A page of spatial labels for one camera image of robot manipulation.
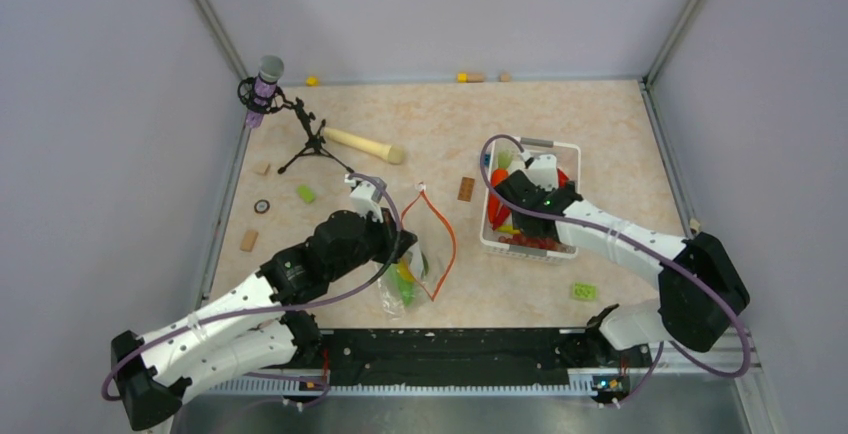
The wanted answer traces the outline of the red toy chili pepper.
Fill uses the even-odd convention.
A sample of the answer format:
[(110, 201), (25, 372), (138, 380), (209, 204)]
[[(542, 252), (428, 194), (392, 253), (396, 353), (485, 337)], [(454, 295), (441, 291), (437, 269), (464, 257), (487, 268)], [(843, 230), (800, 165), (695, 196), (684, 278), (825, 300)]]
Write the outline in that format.
[(501, 205), (498, 208), (498, 210), (495, 212), (494, 216), (492, 217), (492, 220), (491, 220), (492, 229), (497, 230), (501, 226), (503, 226), (504, 223), (506, 222), (506, 220), (510, 217), (510, 215), (511, 215), (511, 210), (508, 207)]

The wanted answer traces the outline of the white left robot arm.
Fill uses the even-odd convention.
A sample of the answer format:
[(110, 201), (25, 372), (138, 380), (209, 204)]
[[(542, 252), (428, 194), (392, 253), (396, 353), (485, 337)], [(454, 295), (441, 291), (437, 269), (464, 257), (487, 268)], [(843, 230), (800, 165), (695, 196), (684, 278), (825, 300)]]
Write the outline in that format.
[(224, 381), (270, 366), (311, 366), (323, 340), (310, 312), (331, 304), (330, 284), (370, 262), (386, 270), (417, 244), (382, 213), (336, 211), (210, 304), (159, 330), (117, 335), (102, 398), (121, 403), (131, 429), (143, 431)]

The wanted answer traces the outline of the clear zip bag orange zipper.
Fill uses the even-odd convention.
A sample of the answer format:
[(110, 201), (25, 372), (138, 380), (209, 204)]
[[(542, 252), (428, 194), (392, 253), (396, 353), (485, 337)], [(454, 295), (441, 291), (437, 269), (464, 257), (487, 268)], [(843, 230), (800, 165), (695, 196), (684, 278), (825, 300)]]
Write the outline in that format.
[(394, 264), (406, 260), (428, 296), (421, 296), (410, 307), (403, 307), (390, 278), (392, 264), (377, 281), (377, 285), (383, 310), (394, 319), (405, 317), (436, 301), (458, 254), (455, 230), (442, 210), (434, 204), (427, 185), (418, 182), (414, 189), (415, 196), (400, 211), (400, 215), (404, 229), (416, 234), (418, 241)]

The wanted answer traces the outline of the white perforated plastic basket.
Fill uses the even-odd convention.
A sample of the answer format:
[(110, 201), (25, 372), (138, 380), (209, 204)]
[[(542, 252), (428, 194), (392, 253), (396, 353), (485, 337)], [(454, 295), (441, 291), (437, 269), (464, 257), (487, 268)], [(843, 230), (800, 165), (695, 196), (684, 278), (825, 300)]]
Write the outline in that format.
[[(582, 151), (579, 146), (564, 142), (540, 140), (529, 137), (515, 137), (515, 140), (521, 144), (529, 155), (555, 155), (557, 158), (558, 168), (562, 169), (567, 174), (570, 181), (573, 181), (576, 187), (580, 186)], [(496, 167), (497, 154), (500, 151), (509, 151), (512, 153), (513, 160), (508, 168), (509, 173), (524, 168), (521, 152), (516, 145), (508, 139), (498, 138), (490, 144), (486, 144), (482, 150), (482, 156), (479, 158), (479, 161), (481, 162), (479, 167), (482, 169), (482, 176), (487, 180), (490, 179), (491, 173)], [(491, 156), (491, 162), (488, 167), (485, 167), (482, 164), (485, 154), (490, 154)], [(499, 255), (527, 258), (530, 260), (549, 263), (562, 263), (575, 259), (578, 256), (578, 248), (562, 243), (560, 243), (558, 251), (548, 251), (499, 242), (498, 236), (501, 233), (496, 232), (491, 228), (487, 216), (487, 207), (491, 192), (487, 187), (484, 187), (484, 190), (484, 207), (481, 217), (479, 239), (487, 251)], [(513, 226), (512, 216), (510, 216), (504, 224)]]

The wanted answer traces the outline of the green toy cucumber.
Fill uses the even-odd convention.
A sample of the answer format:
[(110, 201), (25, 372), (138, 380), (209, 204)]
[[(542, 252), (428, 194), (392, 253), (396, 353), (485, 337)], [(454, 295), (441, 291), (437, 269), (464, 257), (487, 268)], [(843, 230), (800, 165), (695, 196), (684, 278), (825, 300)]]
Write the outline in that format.
[[(410, 270), (410, 267), (409, 267), (409, 263), (406, 260), (400, 260), (398, 263), (405, 263), (407, 265), (409, 271), (412, 274), (412, 271)], [(410, 286), (410, 287), (400, 286), (396, 282), (396, 278), (395, 278), (395, 275), (396, 275), (395, 265), (396, 264), (394, 264), (393, 267), (392, 267), (392, 270), (391, 270), (391, 273), (390, 273), (390, 278), (392, 279), (392, 282), (394, 283), (394, 287), (397, 291), (397, 297), (400, 299), (401, 305), (403, 307), (410, 307), (413, 303), (416, 302), (416, 300), (419, 297), (428, 296), (428, 293), (427, 293), (425, 287), (423, 286), (423, 284), (413, 274), (412, 275), (416, 279), (416, 284), (414, 286)]]

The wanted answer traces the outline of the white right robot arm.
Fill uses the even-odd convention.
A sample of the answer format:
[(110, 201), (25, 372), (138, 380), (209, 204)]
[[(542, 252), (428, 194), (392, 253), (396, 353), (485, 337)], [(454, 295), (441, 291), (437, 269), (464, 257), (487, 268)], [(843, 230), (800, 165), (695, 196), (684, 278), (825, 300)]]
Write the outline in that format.
[(527, 237), (554, 238), (590, 250), (638, 275), (657, 296), (606, 309), (590, 325), (589, 358), (612, 366), (627, 349), (673, 341), (704, 353), (730, 328), (744, 327), (740, 314), (750, 295), (723, 244), (700, 233), (693, 238), (643, 228), (595, 206), (573, 183), (545, 190), (522, 171), (494, 189)]

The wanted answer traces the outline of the yellow green toy lemon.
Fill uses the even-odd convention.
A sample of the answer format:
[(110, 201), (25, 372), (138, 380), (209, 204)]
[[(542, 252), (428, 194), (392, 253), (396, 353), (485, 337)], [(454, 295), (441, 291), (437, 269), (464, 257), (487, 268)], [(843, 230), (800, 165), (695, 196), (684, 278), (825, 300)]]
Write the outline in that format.
[(395, 265), (396, 270), (396, 282), (402, 287), (410, 287), (416, 284), (415, 277), (409, 271), (407, 265), (405, 263), (398, 263)]

